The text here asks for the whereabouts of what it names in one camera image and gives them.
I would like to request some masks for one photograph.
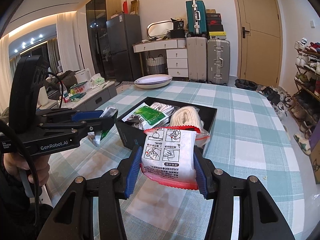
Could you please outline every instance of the instruction diagram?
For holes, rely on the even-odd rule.
[[[154,148],[154,147],[147,146],[146,152],[144,153],[143,158],[159,161],[160,154],[161,154],[161,148]]]
[[[162,160],[168,162],[179,162],[180,150],[164,148]]]
[[[180,142],[180,131],[169,131],[167,130],[167,135],[165,137],[166,142]]]
[[[164,135],[164,130],[156,130],[152,135],[149,135],[148,140],[162,141]]]

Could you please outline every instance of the stack of plates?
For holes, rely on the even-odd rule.
[[[171,80],[172,80],[172,76],[157,74],[157,75],[149,75],[142,78],[138,78],[134,82],[134,84],[138,88],[152,89],[152,88],[164,87],[167,84],[169,84]]]

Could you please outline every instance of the plastic packet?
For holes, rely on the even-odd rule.
[[[103,111],[100,117],[112,117],[114,121],[117,119],[117,112],[118,109],[108,106]],[[88,139],[95,147],[100,147],[100,141],[105,138],[110,130],[106,131],[96,131],[96,132],[89,132],[88,133]]]
[[[158,103],[158,102],[154,102],[150,107],[152,109],[156,109],[156,110],[158,110],[168,116],[168,118],[166,118],[165,120],[163,120],[162,122],[160,122],[159,124],[157,124],[154,127],[164,127],[167,124],[169,124],[169,117],[172,115],[172,113],[175,110],[177,110],[179,108],[178,106],[171,106],[171,105],[166,105],[166,104],[162,104],[162,103]]]
[[[194,126],[153,128],[147,135],[141,171],[161,185],[198,189],[193,147],[199,128]]]
[[[155,127],[167,118],[168,116],[165,113],[152,109],[146,103],[142,103],[131,113],[125,116],[122,121],[134,122],[135,124],[132,126],[140,130],[146,130]]]
[[[203,128],[204,123],[198,112],[199,109],[193,106],[179,108],[172,114],[170,126],[192,125],[198,127],[201,132],[196,136],[195,145],[201,148],[210,141],[210,134]]]

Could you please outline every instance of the curtain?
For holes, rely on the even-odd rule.
[[[14,73],[15,73],[15,71],[17,69],[17,65],[18,65],[18,62],[19,62],[20,58],[21,58],[21,56],[20,56],[20,54],[18,54],[16,57],[14,57],[14,58],[9,60],[12,80],[13,80],[13,77],[14,77]]]
[[[51,71],[57,74],[59,72],[58,61],[60,60],[57,38],[48,41],[48,53]]]
[[[75,30],[73,22],[76,21],[76,12],[57,14],[57,38],[59,55],[63,71],[80,70],[77,57]]]
[[[0,39],[0,112],[8,106],[12,85],[9,62],[9,34]]]

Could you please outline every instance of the gray curtain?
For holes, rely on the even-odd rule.
[[[21,58],[21,56],[19,54],[16,57],[9,60],[12,79],[14,77],[14,73],[16,71],[16,68],[17,68],[17,65],[18,65],[20,58]]]
[[[48,53],[51,71],[55,74],[59,73],[58,71],[58,61],[60,60],[59,49],[58,49],[58,39],[54,38],[48,41]]]

